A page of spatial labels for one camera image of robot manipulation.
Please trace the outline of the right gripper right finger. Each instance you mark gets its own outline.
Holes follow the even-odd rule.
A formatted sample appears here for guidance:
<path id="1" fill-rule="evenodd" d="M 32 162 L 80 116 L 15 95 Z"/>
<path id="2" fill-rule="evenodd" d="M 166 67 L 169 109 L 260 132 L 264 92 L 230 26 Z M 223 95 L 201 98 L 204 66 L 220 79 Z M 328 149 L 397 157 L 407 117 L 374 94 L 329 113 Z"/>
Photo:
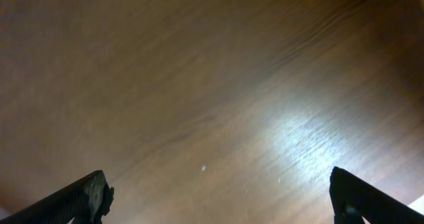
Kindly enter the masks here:
<path id="1" fill-rule="evenodd" d="M 335 166 L 329 193 L 335 224 L 422 224 L 423 215 Z"/>

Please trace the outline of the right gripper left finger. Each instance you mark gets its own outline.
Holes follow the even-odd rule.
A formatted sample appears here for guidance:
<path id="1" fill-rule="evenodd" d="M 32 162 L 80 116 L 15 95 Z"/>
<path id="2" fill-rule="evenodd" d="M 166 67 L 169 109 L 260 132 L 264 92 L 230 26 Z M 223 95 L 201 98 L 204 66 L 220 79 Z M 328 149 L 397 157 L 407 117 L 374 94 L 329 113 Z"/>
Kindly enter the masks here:
<path id="1" fill-rule="evenodd" d="M 46 198 L 1 220 L 1 224 L 102 224 L 114 188 L 96 170 Z"/>

